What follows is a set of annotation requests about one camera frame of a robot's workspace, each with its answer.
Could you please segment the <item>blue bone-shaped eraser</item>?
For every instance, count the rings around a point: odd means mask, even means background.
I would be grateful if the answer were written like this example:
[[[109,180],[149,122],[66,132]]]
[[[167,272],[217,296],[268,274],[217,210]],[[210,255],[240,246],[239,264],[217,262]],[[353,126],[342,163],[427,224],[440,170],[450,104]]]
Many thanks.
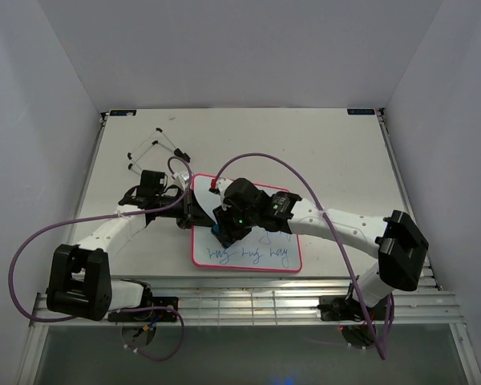
[[[235,242],[232,236],[228,234],[228,231],[225,229],[224,226],[215,224],[211,228],[211,234],[219,241],[220,245],[225,249],[229,248]]]

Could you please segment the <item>blue left corner label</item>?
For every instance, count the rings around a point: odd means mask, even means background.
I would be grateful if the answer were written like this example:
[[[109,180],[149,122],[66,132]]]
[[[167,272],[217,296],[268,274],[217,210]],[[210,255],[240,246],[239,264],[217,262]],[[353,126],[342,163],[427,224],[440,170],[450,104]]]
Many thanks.
[[[110,110],[109,116],[119,116],[119,117],[129,117],[129,116],[136,116],[137,110],[136,109],[119,109],[119,110]]]

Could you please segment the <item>blue corner label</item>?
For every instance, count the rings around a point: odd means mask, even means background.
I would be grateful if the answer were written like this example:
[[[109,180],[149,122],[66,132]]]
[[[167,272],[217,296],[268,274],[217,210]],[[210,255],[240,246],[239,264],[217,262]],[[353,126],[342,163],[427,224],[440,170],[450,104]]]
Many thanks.
[[[372,108],[348,108],[347,114],[349,116],[374,116],[375,110]]]
[[[136,116],[137,110],[136,109],[119,109],[119,110],[110,110],[109,116],[119,116],[119,117],[129,117],[129,116]]]

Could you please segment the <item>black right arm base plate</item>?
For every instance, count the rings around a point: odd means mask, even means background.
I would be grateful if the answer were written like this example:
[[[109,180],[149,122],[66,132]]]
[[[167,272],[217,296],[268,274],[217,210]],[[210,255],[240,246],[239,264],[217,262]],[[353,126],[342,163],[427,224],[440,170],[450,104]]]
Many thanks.
[[[375,338],[369,331],[368,322],[362,314],[362,308],[351,297],[321,296],[317,309],[323,322],[355,322],[355,325],[340,326],[342,337],[357,348],[375,347]],[[383,321],[382,333],[385,337],[391,331],[394,321],[394,296],[390,294],[374,307],[367,309],[370,321]]]

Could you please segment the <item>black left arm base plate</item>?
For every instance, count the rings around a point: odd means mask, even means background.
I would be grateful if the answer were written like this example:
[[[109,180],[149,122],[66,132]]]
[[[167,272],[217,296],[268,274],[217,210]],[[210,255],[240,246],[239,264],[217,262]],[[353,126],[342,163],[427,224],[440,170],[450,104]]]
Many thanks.
[[[149,307],[149,310],[140,312],[113,311],[107,316],[109,322],[137,322],[148,324],[150,322],[176,322],[177,316],[170,310],[161,310],[160,307],[178,310],[178,297],[154,297],[142,301],[140,308]]]

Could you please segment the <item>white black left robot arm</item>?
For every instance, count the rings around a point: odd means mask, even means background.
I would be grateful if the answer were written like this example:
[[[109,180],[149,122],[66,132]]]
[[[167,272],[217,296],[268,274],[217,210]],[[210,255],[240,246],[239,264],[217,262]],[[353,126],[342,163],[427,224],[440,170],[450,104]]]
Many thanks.
[[[136,280],[111,278],[110,261],[157,217],[173,218],[181,229],[212,226],[192,191],[192,174],[145,170],[139,183],[119,200],[115,214],[91,235],[55,251],[46,289],[53,312],[100,321],[111,311],[127,312],[136,320],[149,318],[155,301],[150,286]]]

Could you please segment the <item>blue right corner label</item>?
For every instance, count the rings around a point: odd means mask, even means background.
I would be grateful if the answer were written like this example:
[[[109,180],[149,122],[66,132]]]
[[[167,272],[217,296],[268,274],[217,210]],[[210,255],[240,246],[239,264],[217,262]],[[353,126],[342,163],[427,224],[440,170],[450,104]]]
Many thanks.
[[[375,110],[372,108],[348,108],[347,114],[349,116],[374,116]]]

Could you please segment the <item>pink framed whiteboard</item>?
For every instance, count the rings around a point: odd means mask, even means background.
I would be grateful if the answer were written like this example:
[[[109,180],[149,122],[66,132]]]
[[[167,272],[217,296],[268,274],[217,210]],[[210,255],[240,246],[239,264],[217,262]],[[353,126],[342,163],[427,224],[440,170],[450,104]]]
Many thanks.
[[[192,262],[200,268],[294,274],[302,268],[301,246],[296,235],[255,227],[224,248],[210,229],[194,226]]]

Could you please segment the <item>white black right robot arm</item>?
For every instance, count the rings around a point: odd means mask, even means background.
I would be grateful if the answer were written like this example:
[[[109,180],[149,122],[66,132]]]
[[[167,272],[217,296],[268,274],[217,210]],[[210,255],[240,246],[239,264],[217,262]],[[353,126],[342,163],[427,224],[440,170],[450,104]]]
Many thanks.
[[[388,217],[368,217],[325,210],[295,193],[269,195],[245,178],[214,180],[210,191],[220,198],[212,211],[212,234],[225,248],[258,227],[334,241],[341,251],[351,247],[374,258],[375,264],[355,279],[346,296],[346,309],[355,318],[365,318],[395,290],[418,288],[429,243],[408,213],[394,210]]]

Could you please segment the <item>aluminium rail frame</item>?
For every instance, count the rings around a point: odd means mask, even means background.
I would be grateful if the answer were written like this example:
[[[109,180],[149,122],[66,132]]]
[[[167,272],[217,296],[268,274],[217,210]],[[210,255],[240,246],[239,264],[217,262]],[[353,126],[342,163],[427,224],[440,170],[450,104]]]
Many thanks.
[[[112,208],[133,184],[127,152],[157,127],[188,152],[206,180],[249,176],[256,182],[302,190],[297,170],[326,208],[382,215],[410,211],[385,124],[384,111],[348,115],[348,108],[136,109],[136,116],[102,115],[99,143],[80,196],[85,217]],[[162,148],[142,167],[158,168]],[[145,278],[156,293],[180,298],[189,326],[318,326],[322,295],[346,291],[348,273],[335,244],[301,240],[294,274],[200,268],[192,235],[165,221],[112,260],[117,278]]]

